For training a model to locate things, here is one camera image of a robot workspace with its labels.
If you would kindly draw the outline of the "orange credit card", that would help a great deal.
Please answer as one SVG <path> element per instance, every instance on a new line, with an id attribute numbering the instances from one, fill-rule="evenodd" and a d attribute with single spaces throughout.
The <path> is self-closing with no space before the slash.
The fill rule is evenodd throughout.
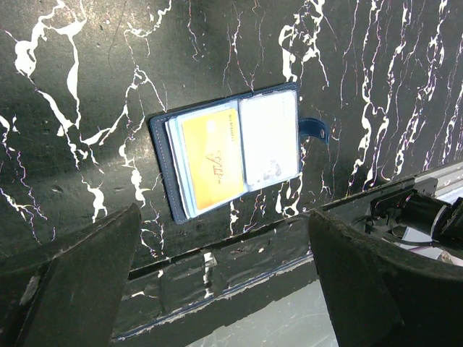
<path id="1" fill-rule="evenodd" d="M 182 119 L 196 213 L 238 197 L 245 191 L 239 117 L 235 108 Z"/>

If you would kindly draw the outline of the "white VIP credit card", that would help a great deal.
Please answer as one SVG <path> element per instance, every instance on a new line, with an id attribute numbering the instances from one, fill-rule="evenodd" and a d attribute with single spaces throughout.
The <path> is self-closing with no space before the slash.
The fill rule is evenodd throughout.
<path id="1" fill-rule="evenodd" d="M 239 102 L 246 185 L 269 187 L 299 173 L 297 92 L 282 90 Z"/>

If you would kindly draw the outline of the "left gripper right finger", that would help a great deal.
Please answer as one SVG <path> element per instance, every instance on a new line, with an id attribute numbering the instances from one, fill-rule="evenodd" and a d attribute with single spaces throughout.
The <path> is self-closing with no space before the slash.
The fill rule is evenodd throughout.
<path id="1" fill-rule="evenodd" d="M 321 210 L 308 234 L 340 346 L 461 346 L 462 268 L 361 233 Z"/>

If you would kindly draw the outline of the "blue card holder wallet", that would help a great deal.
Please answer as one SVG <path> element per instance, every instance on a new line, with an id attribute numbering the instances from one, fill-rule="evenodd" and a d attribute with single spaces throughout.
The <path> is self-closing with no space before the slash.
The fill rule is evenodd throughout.
<path id="1" fill-rule="evenodd" d="M 295 178 L 300 143 L 328 143 L 328 125 L 301 117 L 296 83 L 203 103 L 149 121 L 175 223 Z"/>

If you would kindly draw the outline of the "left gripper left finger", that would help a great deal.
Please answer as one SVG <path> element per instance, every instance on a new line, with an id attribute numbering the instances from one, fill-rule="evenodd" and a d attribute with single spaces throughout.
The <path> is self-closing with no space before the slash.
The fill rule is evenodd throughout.
<path id="1" fill-rule="evenodd" d="M 1 259 L 1 345 L 108 346 L 140 232 L 132 204 Z"/>

